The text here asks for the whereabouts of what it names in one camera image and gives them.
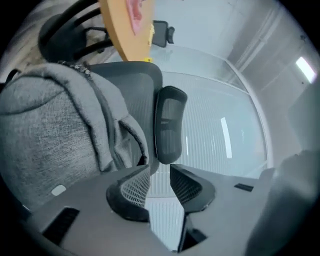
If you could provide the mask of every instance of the office chair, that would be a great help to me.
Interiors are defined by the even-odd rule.
[[[182,119],[187,95],[173,86],[163,87],[160,69],[149,62],[126,61],[96,64],[91,71],[117,86],[127,109],[141,126],[148,145],[150,173],[159,163],[171,164],[182,153]],[[131,140],[132,163],[140,159],[139,146]]]

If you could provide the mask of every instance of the white wall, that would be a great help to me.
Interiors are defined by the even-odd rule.
[[[256,0],[156,0],[155,20],[175,28],[174,44],[227,58]]]
[[[309,85],[296,61],[304,57],[317,72],[319,54],[308,38],[301,38],[305,33],[291,15],[274,1],[255,5],[241,35],[228,60],[248,80],[263,109],[277,166],[302,149],[288,118],[289,109]]]

